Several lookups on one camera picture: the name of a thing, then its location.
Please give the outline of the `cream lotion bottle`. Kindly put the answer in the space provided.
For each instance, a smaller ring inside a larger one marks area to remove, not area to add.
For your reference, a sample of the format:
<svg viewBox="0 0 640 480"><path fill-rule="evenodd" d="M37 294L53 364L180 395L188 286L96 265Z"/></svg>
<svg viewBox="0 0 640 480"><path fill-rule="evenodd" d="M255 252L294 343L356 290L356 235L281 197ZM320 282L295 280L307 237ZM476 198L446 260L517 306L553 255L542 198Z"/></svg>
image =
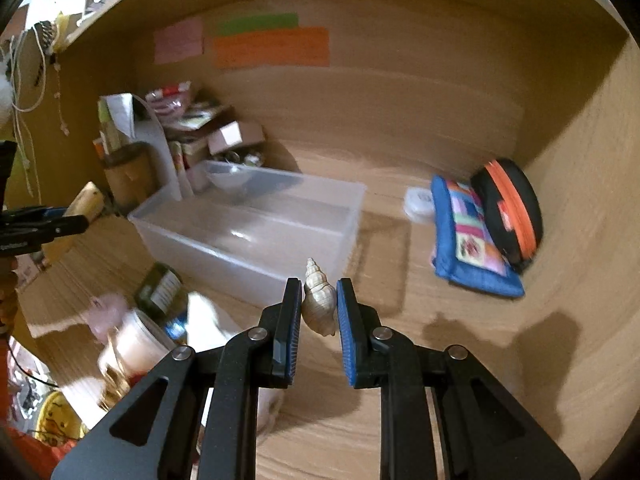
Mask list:
<svg viewBox="0 0 640 480"><path fill-rule="evenodd" d="M82 214L90 223L102 214L105 205L105 198L99 188L89 181L78 193L70 206L67 207L64 216L76 216ZM52 266L60 260L66 252L70 250L75 241L76 235L57 238L54 242L45 244L43 251L43 264Z"/></svg>

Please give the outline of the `white candle jar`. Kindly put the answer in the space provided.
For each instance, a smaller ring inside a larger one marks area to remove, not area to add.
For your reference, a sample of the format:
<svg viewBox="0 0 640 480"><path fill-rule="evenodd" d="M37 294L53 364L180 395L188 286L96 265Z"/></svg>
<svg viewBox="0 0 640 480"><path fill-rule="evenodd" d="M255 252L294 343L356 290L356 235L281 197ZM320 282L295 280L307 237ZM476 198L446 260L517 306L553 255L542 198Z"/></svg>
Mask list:
<svg viewBox="0 0 640 480"><path fill-rule="evenodd" d="M119 372L125 378L141 376L160 362L176 344L139 309L130 310L119 326L106 333L106 345L99 359L99 371Z"/></svg>

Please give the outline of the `dark green spray bottle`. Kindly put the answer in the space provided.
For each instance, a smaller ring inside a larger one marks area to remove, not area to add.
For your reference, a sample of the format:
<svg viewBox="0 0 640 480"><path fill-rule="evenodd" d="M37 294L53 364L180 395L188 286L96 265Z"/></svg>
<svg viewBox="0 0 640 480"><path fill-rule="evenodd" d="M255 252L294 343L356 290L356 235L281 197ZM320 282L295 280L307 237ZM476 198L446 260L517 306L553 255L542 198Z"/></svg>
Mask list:
<svg viewBox="0 0 640 480"><path fill-rule="evenodd" d="M179 274L166 263L156 262L134 293L134 303L154 322L162 322L182 289Z"/></svg>

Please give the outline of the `spiral seashell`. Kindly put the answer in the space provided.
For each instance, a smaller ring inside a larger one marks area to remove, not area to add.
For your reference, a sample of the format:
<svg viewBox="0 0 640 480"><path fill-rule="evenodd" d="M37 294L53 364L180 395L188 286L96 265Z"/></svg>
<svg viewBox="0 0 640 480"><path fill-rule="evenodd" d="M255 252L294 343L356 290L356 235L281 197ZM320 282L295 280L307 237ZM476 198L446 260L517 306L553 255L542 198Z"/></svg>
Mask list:
<svg viewBox="0 0 640 480"><path fill-rule="evenodd" d="M307 259L304 294L304 322L316 334L334 336L337 330L336 290L313 258Z"/></svg>

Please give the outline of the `brown ceramic mug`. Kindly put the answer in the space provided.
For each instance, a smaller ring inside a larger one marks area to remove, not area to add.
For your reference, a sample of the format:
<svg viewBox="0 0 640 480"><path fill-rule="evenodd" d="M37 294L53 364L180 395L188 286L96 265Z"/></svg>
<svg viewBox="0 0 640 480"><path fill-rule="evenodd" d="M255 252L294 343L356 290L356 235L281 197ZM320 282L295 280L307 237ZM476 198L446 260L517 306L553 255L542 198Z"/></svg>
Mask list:
<svg viewBox="0 0 640 480"><path fill-rule="evenodd" d="M149 145L143 142L127 144L106 154L103 168L115 206L129 214L158 189Z"/></svg>

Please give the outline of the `white paper sheet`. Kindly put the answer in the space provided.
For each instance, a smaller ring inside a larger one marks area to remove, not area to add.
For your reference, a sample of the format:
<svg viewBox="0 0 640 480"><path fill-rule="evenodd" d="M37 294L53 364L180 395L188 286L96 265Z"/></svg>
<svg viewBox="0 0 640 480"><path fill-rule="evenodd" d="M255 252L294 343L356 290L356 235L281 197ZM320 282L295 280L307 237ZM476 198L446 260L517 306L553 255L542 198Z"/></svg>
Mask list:
<svg viewBox="0 0 640 480"><path fill-rule="evenodd" d="M102 96L115 128L129 139L134 138L134 96L131 93Z"/></svg>

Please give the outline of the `white file holder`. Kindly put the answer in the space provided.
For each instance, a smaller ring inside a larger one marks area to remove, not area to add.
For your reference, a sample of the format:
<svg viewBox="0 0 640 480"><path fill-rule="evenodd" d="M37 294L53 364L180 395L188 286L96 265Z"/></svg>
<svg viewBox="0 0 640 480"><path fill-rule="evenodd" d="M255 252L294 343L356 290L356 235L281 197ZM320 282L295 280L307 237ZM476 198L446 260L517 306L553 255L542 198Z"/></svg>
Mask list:
<svg viewBox="0 0 640 480"><path fill-rule="evenodd" d="M178 174L171 156L163 125L151 105L140 96L132 96L134 111L134 138L149 145L152 166L160 188L167 186L174 200L181 200L182 194Z"/></svg>

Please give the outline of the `stack of booklets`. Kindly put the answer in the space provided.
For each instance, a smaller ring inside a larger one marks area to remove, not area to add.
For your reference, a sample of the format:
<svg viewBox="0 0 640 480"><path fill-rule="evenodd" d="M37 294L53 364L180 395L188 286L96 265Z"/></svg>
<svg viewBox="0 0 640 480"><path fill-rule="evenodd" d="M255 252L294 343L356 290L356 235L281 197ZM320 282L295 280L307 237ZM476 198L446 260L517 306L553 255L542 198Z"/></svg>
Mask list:
<svg viewBox="0 0 640 480"><path fill-rule="evenodd" d="M163 127L180 194L190 197L193 191L186 170L191 164L186 161L186 153L196 155L198 162L207 157L206 136L222 118L229 117L231 106L202 91L192 80L165 84L149 91L144 99Z"/></svg>

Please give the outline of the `clear plastic storage bin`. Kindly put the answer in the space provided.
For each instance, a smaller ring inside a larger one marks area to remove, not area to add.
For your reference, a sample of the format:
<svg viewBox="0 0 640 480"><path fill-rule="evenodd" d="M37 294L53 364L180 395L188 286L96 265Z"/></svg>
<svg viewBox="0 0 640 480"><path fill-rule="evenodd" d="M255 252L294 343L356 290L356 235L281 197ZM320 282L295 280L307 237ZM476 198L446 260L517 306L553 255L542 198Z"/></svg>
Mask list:
<svg viewBox="0 0 640 480"><path fill-rule="evenodd" d="M356 243L367 188L206 160L186 174L192 193L164 186L128 217L146 249L184 280L254 304L276 304L314 259L339 280Z"/></svg>

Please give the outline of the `black orange zip case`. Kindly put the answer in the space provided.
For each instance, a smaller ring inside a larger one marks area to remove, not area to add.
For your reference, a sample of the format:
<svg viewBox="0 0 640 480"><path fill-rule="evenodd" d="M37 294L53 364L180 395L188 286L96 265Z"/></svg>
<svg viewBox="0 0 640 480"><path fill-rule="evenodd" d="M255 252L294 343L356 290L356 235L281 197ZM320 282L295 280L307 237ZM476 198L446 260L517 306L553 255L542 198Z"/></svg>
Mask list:
<svg viewBox="0 0 640 480"><path fill-rule="evenodd" d="M533 185L513 160L497 158L472 175L471 186L498 251L522 274L532 264L544 236Z"/></svg>

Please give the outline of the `small white cardboard box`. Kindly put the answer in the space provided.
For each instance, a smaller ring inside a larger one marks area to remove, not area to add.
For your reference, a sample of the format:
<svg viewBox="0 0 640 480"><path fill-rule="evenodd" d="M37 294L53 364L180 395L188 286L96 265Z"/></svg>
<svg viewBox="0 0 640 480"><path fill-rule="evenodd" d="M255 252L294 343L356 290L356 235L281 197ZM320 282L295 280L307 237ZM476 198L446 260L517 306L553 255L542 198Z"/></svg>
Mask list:
<svg viewBox="0 0 640 480"><path fill-rule="evenodd" d="M207 137L209 154L218 155L237 148L247 148L265 141L264 129L258 122L230 122Z"/></svg>

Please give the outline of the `glass bowl with trinkets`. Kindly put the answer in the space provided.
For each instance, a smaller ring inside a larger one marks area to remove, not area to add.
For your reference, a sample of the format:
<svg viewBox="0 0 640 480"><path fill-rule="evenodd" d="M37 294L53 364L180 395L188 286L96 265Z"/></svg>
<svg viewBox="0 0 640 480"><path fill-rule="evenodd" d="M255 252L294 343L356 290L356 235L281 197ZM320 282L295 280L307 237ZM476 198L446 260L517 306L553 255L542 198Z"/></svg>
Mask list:
<svg viewBox="0 0 640 480"><path fill-rule="evenodd" d="M254 150L254 148L243 148L242 150L226 151L217 155L217 159L227 164L262 167L266 158L262 151Z"/></svg>

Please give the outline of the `pink sticky note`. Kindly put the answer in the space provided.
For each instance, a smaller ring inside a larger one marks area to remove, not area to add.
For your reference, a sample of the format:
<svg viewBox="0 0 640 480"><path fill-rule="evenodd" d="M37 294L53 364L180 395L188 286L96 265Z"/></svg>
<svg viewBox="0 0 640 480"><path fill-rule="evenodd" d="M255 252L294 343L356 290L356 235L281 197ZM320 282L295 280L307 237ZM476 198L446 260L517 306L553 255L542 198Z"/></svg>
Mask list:
<svg viewBox="0 0 640 480"><path fill-rule="evenodd" d="M153 34L154 63L177 63L203 54L203 22L199 16L157 29Z"/></svg>

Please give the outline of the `green sticky note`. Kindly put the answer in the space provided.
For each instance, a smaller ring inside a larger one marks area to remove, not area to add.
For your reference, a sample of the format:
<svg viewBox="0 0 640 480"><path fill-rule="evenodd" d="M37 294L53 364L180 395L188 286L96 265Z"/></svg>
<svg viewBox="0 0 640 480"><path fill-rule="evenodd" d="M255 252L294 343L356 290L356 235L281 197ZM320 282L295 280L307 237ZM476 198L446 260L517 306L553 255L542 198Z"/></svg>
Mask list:
<svg viewBox="0 0 640 480"><path fill-rule="evenodd" d="M273 29L291 29L299 26L299 17L295 12L275 14L254 14L230 18L216 26L216 37L229 37L248 32L263 32Z"/></svg>

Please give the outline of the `orange sticky note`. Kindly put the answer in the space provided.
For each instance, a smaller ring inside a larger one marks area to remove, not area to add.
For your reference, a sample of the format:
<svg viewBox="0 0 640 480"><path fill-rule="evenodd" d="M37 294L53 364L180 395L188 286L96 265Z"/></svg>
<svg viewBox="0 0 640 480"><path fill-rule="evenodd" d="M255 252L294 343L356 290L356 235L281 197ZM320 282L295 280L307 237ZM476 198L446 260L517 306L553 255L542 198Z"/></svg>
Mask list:
<svg viewBox="0 0 640 480"><path fill-rule="evenodd" d="M214 39L217 68L330 65L330 35L323 27L296 27L243 32Z"/></svg>

